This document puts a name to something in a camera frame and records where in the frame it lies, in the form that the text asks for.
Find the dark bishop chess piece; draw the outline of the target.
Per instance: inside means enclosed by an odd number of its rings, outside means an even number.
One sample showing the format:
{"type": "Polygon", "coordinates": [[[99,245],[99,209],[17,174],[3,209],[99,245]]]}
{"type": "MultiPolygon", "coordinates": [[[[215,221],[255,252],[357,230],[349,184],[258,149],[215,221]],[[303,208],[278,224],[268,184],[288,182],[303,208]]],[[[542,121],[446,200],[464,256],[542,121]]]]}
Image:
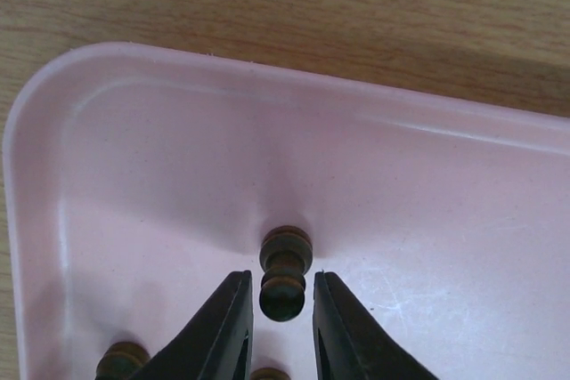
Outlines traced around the dark bishop chess piece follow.
{"type": "Polygon", "coordinates": [[[130,379],[150,359],[150,354],[138,343],[131,341],[114,343],[100,359],[94,379],[130,379]]]}

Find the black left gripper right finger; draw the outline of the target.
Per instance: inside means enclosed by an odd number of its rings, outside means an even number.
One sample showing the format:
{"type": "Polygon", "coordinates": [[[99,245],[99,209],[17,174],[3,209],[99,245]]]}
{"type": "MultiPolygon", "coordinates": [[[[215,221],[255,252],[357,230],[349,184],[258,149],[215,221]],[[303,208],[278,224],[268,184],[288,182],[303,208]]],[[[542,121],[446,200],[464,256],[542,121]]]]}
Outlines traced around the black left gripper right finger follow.
{"type": "Polygon", "coordinates": [[[317,272],[313,339],[320,379],[434,379],[334,272],[317,272]]]}

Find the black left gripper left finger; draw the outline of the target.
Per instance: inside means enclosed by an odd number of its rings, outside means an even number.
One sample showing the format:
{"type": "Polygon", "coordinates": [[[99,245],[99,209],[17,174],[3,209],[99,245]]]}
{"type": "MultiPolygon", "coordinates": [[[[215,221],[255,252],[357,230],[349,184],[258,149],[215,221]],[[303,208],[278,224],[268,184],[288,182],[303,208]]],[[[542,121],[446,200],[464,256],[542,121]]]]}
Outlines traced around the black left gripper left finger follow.
{"type": "Polygon", "coordinates": [[[250,271],[233,271],[134,379],[248,379],[253,334],[250,271]]]}

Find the dark pawn chess piece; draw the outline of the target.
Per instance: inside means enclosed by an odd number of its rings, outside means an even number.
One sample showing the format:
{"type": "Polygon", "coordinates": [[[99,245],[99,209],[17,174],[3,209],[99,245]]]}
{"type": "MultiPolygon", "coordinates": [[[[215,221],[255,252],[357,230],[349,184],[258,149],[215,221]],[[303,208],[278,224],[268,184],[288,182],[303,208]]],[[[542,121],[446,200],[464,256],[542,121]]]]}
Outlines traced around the dark pawn chess piece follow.
{"type": "Polygon", "coordinates": [[[251,373],[250,380],[290,380],[290,377],[277,368],[259,368],[251,373]]]}
{"type": "Polygon", "coordinates": [[[259,305],[270,320],[294,319],[305,304],[305,275],[313,263],[313,245],[305,231],[284,225],[270,230],[263,242],[259,262],[259,305]]]}

